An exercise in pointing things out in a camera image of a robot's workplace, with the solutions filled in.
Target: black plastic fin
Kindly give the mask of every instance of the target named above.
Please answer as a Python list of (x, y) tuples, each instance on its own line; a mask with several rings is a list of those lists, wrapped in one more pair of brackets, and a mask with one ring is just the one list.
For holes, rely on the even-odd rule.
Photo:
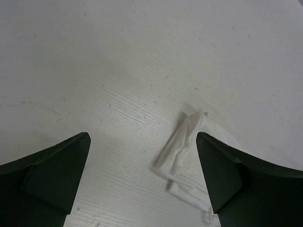
[(90, 137), (83, 132), (0, 166), (0, 226), (62, 227), (70, 214)]
[(221, 227), (301, 227), (303, 171), (278, 166), (198, 133), (197, 148)]

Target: scratch mark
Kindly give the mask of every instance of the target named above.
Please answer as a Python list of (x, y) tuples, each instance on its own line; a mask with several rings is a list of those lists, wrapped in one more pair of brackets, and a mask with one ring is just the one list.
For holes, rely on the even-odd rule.
[(51, 110), (53, 113), (55, 113), (55, 114), (59, 114), (59, 113), (57, 113), (55, 110)]
[(92, 220), (91, 222), (87, 223), (87, 224), (84, 225), (84, 226), (91, 225), (91, 224), (93, 224), (94, 222), (95, 222), (95, 220)]
[(16, 106), (14, 104), (10, 104), (10, 105), (0, 105), (0, 107), (3, 107), (3, 106)]

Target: white wooden surface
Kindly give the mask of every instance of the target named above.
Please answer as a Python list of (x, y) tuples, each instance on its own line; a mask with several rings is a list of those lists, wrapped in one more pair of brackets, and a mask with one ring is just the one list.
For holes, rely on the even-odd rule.
[(81, 131), (66, 227), (197, 227), (149, 166), (194, 108), (303, 170), (297, 0), (0, 1), (0, 164)]

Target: wood grain surface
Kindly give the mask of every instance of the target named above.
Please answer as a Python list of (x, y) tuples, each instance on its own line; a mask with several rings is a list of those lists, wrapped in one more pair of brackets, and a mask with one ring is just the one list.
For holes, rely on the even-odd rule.
[(92, 138), (66, 227), (205, 226), (150, 171), (198, 108), (303, 170), (297, 0), (1, 1), (0, 31), (0, 164)]

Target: white tissue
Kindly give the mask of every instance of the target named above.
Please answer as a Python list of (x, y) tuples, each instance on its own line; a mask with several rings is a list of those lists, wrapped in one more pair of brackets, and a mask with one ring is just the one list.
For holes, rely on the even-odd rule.
[(162, 151), (153, 170), (157, 175), (169, 180), (170, 194), (208, 213), (209, 222), (213, 226), (220, 226), (218, 217), (212, 213), (196, 147), (199, 132), (206, 132), (223, 143), (242, 150), (228, 131), (211, 121), (202, 111), (198, 111), (184, 120)]

